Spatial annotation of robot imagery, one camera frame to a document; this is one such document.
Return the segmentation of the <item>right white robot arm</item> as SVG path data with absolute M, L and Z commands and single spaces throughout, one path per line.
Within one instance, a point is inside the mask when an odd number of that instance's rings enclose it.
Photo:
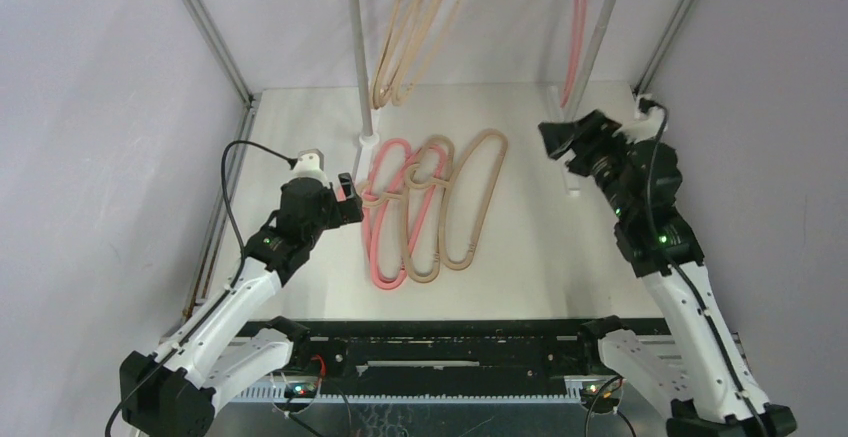
M 792 410 L 771 401 L 753 376 L 718 306 L 705 256 L 676 207 L 683 176 L 661 130 L 638 137 L 593 111 L 543 122 L 547 156 L 588 177 L 614 212 L 624 259 L 659 308 L 682 360 L 673 368 L 645 350 L 619 317 L 584 324 L 579 363 L 610 370 L 663 417 L 669 436 L 787 436 Z

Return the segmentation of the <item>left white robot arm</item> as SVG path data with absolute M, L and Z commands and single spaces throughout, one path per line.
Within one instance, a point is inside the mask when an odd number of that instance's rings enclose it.
M 106 435 L 122 419 L 149 436 L 204 436 L 217 414 L 262 376 L 310 366 L 305 328 L 281 316 L 237 350 L 227 348 L 255 310 L 308 262 L 325 231 L 362 221 L 351 175 L 338 179 L 342 200 L 322 172 L 297 173 L 282 186 L 278 209 L 244 245 L 234 279 L 155 351 L 124 359 L 120 401 Z

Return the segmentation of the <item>beige hanger table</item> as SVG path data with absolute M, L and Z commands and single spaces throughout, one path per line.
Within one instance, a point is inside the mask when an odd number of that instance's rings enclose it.
M 452 203 L 452 197 L 456 184 L 463 176 L 464 168 L 467 162 L 474 155 L 475 151 L 487 140 L 494 139 L 498 142 L 498 152 L 495 155 L 493 164 L 490 169 L 489 177 L 486 182 L 486 187 L 482 195 L 480 205 L 475 214 L 474 225 L 472 227 L 466 252 L 461 260 L 453 259 L 448 250 L 448 213 Z M 421 161 L 424 154 L 435 147 L 437 150 L 443 150 L 443 146 L 447 150 L 448 163 L 450 164 L 450 172 L 445 178 L 437 177 L 432 174 L 428 179 L 416 181 L 415 174 L 421 167 Z M 453 271 L 464 271 L 470 267 L 476 257 L 479 240 L 484 229 L 486 217 L 491 205 L 491 200 L 497 186 L 506 155 L 509 150 L 508 137 L 501 131 L 493 128 L 482 130 L 471 141 L 468 147 L 462 152 L 457 162 L 453 161 L 455 157 L 455 146 L 453 142 L 444 135 L 433 135 L 425 141 L 425 145 L 414 155 L 411 164 L 403 171 L 403 181 L 410 189 L 428 190 L 431 188 L 441 188 L 443 190 L 442 199 L 439 208 L 439 218 L 437 225 L 437 252 L 434 255 L 435 269 L 428 274 L 420 274 L 415 269 L 412 263 L 412 251 L 404 250 L 402 252 L 402 262 L 407 267 L 410 277 L 418 283 L 430 283 L 436 279 L 440 273 L 442 266 Z

